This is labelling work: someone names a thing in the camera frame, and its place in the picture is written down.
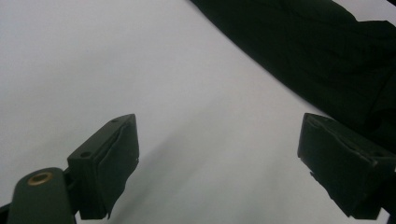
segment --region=white surface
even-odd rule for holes
[[[385,1],[337,2],[395,23]],[[110,220],[79,223],[386,223],[345,217],[310,176],[305,112],[186,0],[0,1],[0,204],[136,113],[140,164]]]

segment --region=white backdrop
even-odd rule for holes
[[[385,0],[338,0],[389,20]],[[23,176],[135,113],[140,164],[110,220],[386,223],[347,218],[297,158],[304,112],[187,0],[0,1],[0,204]]]

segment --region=dark green fabric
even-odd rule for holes
[[[331,0],[191,1],[306,101],[396,152],[392,24],[358,22]]]

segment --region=screw hole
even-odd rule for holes
[[[83,152],[81,153],[81,155],[79,155],[81,158],[87,158],[89,156],[91,156],[91,152]]]
[[[30,186],[37,186],[44,184],[51,179],[52,179],[52,173],[44,172],[30,177],[29,180],[27,181],[27,184]]]

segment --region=metal grommet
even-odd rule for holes
[[[30,177],[29,180],[27,181],[27,184],[30,186],[37,186],[37,185],[44,184],[51,179],[52,179],[51,172],[43,172],[43,173],[40,173],[40,174]]]

